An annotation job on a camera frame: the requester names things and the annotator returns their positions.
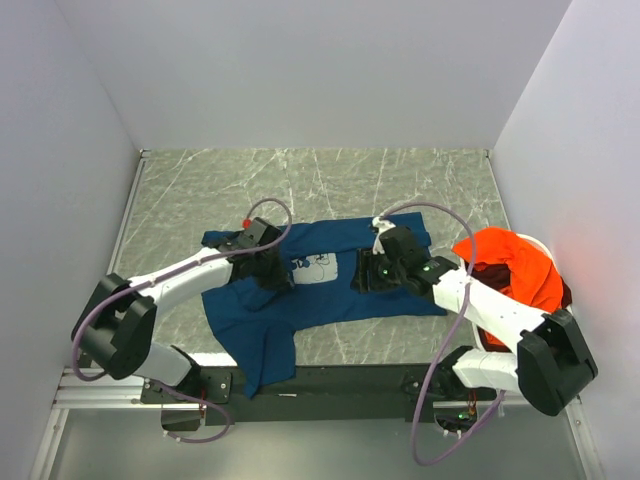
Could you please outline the blue t shirt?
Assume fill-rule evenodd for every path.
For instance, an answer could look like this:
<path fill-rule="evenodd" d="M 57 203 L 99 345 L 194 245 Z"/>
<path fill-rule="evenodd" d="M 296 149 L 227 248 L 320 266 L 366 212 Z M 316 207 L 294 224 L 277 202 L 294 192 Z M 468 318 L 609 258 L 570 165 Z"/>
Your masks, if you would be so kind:
<path fill-rule="evenodd" d="M 445 315 L 402 288 L 367 294 L 351 288 L 358 250 L 374 243 L 371 223 L 361 217 L 293 225 L 280 245 L 294 282 L 285 293 L 265 290 L 253 278 L 202 293 L 214 337 L 246 377 L 247 398 L 294 376 L 294 335 L 300 330 L 375 317 Z"/>

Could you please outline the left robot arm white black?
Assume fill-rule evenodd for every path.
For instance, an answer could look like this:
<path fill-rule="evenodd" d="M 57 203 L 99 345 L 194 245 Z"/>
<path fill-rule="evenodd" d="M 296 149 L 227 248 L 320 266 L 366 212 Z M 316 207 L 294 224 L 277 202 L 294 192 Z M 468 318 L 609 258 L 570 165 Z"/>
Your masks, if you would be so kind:
<path fill-rule="evenodd" d="M 136 376 L 150 380 L 176 401 L 202 400 L 206 387 L 200 365 L 175 346 L 154 342 L 156 320 L 177 305 L 212 289 L 246 278 L 274 292 L 292 288 L 279 245 L 288 234 L 259 217 L 242 230 L 206 243 L 195 254 L 146 275 L 103 277 L 71 333 L 72 368 L 86 354 L 114 380 Z"/>

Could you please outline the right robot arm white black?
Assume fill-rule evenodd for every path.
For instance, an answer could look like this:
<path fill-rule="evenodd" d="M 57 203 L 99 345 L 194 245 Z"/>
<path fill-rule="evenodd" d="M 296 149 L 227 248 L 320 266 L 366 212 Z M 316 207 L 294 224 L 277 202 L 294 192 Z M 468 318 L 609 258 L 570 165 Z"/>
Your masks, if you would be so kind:
<path fill-rule="evenodd" d="M 505 344 L 503 352 L 463 346 L 437 362 L 433 392 L 460 399 L 472 389 L 521 394 L 558 415 L 598 375 L 584 336 L 566 309 L 546 313 L 491 289 L 454 262 L 433 257 L 405 226 L 375 218 L 370 248 L 357 252 L 351 287 L 359 293 L 402 288 L 461 314 Z"/>

